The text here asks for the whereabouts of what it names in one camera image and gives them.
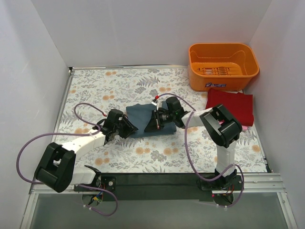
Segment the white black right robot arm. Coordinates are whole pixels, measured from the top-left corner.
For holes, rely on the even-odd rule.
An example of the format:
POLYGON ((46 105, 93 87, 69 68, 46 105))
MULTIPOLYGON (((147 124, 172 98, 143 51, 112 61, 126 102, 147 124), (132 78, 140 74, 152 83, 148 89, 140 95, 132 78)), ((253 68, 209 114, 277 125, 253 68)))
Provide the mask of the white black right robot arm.
POLYGON ((180 97, 172 96, 166 99, 166 109, 157 104, 158 99, 159 96, 156 96, 152 101, 156 108, 152 111, 151 119, 144 131, 161 130, 167 123, 174 123, 178 128, 183 128, 185 151, 194 173, 204 183, 211 183, 214 187, 232 187, 233 180, 237 175, 234 155, 236 141, 242 132, 240 122, 222 104, 202 111, 188 112, 182 107, 180 97), (195 169, 187 145, 187 129, 200 126, 205 127, 217 149, 217 165, 214 176, 209 178, 201 176, 195 169))

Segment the blue-grey t-shirt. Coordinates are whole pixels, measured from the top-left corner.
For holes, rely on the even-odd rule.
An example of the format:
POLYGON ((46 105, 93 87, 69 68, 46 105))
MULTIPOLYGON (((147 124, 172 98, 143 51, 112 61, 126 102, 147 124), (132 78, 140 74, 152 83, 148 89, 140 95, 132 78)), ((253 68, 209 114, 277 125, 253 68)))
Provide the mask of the blue-grey t-shirt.
POLYGON ((153 104, 136 104, 126 107, 127 117, 129 121, 138 128, 138 130, 130 135, 130 138, 145 138, 161 135, 173 135, 176 132, 176 125, 168 123, 164 125, 162 130, 154 132, 145 132, 144 129, 148 125, 152 110, 156 108, 153 104))

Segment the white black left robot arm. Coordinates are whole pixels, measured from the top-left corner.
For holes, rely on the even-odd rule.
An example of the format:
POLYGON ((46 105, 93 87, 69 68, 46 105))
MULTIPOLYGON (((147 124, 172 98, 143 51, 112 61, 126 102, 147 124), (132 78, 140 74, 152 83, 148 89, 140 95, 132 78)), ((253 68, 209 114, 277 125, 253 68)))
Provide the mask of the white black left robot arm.
POLYGON ((105 119, 95 124, 84 136, 63 144, 50 143, 35 170, 34 178, 61 193, 70 185, 100 187, 101 172, 92 166, 75 167, 85 154, 102 147, 117 135, 126 139, 138 131, 120 110, 112 109, 105 119))

